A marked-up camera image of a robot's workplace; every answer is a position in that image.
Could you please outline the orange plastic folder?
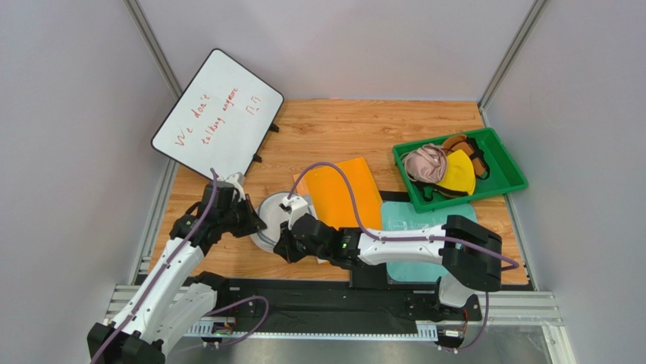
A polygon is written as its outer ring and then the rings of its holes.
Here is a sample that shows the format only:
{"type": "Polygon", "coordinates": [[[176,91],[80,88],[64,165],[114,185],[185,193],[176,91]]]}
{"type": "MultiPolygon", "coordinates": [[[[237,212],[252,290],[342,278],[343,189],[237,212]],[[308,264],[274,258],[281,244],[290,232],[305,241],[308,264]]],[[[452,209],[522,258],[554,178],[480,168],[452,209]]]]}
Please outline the orange plastic folder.
{"type": "Polygon", "coordinates": [[[353,193],[364,227],[382,229],[383,200],[365,158],[346,160],[336,166],[316,166],[303,179],[294,174],[295,192],[308,197],[317,218],[336,229],[359,226],[350,197],[353,193]]]}

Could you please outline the pink bra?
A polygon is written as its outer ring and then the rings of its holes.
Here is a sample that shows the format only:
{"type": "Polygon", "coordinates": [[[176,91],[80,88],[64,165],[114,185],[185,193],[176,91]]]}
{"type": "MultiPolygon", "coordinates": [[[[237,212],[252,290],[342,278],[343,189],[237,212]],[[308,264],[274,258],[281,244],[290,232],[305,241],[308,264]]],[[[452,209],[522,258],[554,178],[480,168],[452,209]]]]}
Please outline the pink bra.
{"type": "Polygon", "coordinates": [[[425,144],[402,157],[406,175],[412,182],[436,184],[447,173],[448,161],[444,149],[433,143],[425,144]]]}

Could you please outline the green plastic tray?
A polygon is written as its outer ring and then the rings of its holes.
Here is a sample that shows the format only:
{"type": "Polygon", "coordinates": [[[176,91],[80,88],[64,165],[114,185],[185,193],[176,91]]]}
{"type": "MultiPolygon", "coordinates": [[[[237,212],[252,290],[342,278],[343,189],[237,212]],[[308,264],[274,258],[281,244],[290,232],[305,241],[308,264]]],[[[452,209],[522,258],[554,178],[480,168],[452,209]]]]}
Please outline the green plastic tray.
{"type": "Polygon", "coordinates": [[[518,190],[524,190],[528,186],[528,181],[519,166],[501,142],[496,131],[490,127],[395,145],[393,147],[393,154],[396,166],[406,185],[411,203],[419,213],[444,209],[493,196],[505,195],[518,190]],[[457,134],[465,134],[476,140],[479,147],[484,151],[485,161],[491,169],[491,175],[488,179],[479,180],[476,178],[475,192],[471,196],[450,198],[441,194],[437,187],[422,182],[412,182],[408,178],[402,163],[402,157],[406,153],[428,143],[433,143],[438,146],[442,145],[447,138],[457,134]]]}

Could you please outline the white mesh laundry bag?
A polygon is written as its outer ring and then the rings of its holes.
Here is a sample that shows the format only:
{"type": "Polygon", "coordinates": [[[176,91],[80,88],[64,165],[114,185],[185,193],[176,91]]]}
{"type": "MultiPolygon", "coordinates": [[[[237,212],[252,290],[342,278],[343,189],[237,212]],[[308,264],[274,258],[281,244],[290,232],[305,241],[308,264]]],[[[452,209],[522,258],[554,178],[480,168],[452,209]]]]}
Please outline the white mesh laundry bag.
{"type": "Polygon", "coordinates": [[[267,253],[285,256],[284,244],[281,243],[281,225],[289,221],[290,213],[281,206],[288,197],[288,192],[271,194],[263,199],[256,209],[256,214],[265,223],[266,228],[252,234],[251,239],[258,248],[267,253]]]}

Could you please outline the black mat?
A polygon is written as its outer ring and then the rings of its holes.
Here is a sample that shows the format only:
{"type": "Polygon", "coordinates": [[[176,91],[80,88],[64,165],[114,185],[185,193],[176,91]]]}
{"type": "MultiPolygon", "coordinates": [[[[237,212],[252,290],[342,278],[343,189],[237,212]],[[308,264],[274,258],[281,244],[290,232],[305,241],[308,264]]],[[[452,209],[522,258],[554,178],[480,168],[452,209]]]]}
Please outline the black mat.
{"type": "MultiPolygon", "coordinates": [[[[410,202],[404,192],[382,190],[380,192],[383,204],[385,202],[410,202]]],[[[433,290],[434,284],[394,284],[386,269],[386,264],[358,268],[350,273],[350,286],[365,290],[433,290]]]]}

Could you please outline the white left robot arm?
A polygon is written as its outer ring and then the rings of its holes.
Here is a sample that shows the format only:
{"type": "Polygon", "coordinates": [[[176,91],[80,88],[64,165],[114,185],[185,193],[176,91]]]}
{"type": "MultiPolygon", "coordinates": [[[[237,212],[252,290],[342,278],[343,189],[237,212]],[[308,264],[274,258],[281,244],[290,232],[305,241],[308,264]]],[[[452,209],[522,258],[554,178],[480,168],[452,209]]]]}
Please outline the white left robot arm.
{"type": "Polygon", "coordinates": [[[193,269],[225,233],[245,237],[266,229],[243,191],[243,176],[218,177],[201,201],[177,219],[161,257],[140,288],[107,324],[87,335],[92,363],[163,363],[175,344],[217,303],[226,279],[203,272],[178,301],[193,269]]]}

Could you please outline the teal cutting board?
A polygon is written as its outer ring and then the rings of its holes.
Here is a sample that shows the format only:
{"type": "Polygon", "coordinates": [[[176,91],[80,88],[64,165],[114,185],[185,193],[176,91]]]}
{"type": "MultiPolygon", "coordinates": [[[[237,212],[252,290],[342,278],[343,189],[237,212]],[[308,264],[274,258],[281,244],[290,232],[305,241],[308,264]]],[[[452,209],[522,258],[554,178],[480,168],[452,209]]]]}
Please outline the teal cutting board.
{"type": "MultiPolygon", "coordinates": [[[[444,224],[448,215],[460,215],[477,222],[475,209],[461,204],[433,212],[418,213],[409,202],[385,202],[381,207],[384,231],[407,231],[444,224]]],[[[394,284],[434,284],[447,270],[441,265],[422,262],[388,262],[387,274],[394,284]]]]}

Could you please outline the yellow bra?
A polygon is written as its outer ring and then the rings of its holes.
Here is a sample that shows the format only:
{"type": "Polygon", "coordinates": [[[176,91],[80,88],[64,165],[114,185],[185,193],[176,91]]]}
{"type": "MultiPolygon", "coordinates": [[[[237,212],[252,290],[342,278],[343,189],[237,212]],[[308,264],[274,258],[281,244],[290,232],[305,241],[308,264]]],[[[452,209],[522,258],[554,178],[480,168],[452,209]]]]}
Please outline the yellow bra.
{"type": "Polygon", "coordinates": [[[437,183],[438,191],[450,198],[471,196],[475,185],[475,170],[470,157],[462,150],[450,153],[444,178],[437,183]]]}

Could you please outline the white whiteboard with red writing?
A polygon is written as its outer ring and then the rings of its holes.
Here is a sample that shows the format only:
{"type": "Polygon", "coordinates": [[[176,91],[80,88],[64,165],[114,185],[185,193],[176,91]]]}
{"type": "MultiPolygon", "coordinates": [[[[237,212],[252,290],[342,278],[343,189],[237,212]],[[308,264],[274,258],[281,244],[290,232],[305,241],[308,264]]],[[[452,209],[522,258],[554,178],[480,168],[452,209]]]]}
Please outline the white whiteboard with red writing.
{"type": "Polygon", "coordinates": [[[220,49],[213,49],[151,139],[152,148],[211,177],[246,174],[284,96],[220,49]]]}

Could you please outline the brown bra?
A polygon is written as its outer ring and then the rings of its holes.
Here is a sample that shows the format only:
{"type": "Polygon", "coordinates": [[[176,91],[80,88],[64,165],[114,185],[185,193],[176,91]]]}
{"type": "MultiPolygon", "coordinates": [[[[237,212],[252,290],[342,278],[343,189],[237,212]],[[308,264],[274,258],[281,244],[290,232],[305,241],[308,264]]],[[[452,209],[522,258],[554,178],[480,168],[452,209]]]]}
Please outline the brown bra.
{"type": "Polygon", "coordinates": [[[479,147],[474,138],[465,134],[457,134],[447,138],[442,143],[442,148],[446,155],[459,150],[463,151],[469,157],[475,176],[479,180],[486,180],[490,177],[491,169],[485,161],[485,152],[479,147]]]}

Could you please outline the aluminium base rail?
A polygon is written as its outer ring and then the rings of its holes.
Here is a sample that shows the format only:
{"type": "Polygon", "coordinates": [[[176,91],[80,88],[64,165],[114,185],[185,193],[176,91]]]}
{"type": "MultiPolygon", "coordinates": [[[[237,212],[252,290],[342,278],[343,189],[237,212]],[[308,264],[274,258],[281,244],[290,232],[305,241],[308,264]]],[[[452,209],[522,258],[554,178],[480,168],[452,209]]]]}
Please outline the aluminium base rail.
{"type": "Polygon", "coordinates": [[[553,294],[537,291],[478,293],[456,309],[441,308],[430,289],[356,290],[340,281],[234,279],[218,294],[216,306],[255,296],[269,301],[257,331],[266,336],[430,340],[434,326],[563,325],[553,294]]]}

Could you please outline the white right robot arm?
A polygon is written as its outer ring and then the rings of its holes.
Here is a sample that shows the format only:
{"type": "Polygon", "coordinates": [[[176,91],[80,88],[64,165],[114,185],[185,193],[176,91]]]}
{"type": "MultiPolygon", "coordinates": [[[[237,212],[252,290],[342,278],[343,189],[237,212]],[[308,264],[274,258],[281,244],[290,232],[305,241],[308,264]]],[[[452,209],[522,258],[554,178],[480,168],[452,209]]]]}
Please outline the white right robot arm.
{"type": "Polygon", "coordinates": [[[441,265],[447,273],[438,280],[438,300],[453,308],[477,292],[502,287],[501,237],[460,215],[420,230],[378,231],[336,229],[305,214],[293,224],[281,223],[272,251],[289,263],[314,256],[346,270],[389,262],[441,265]]]}

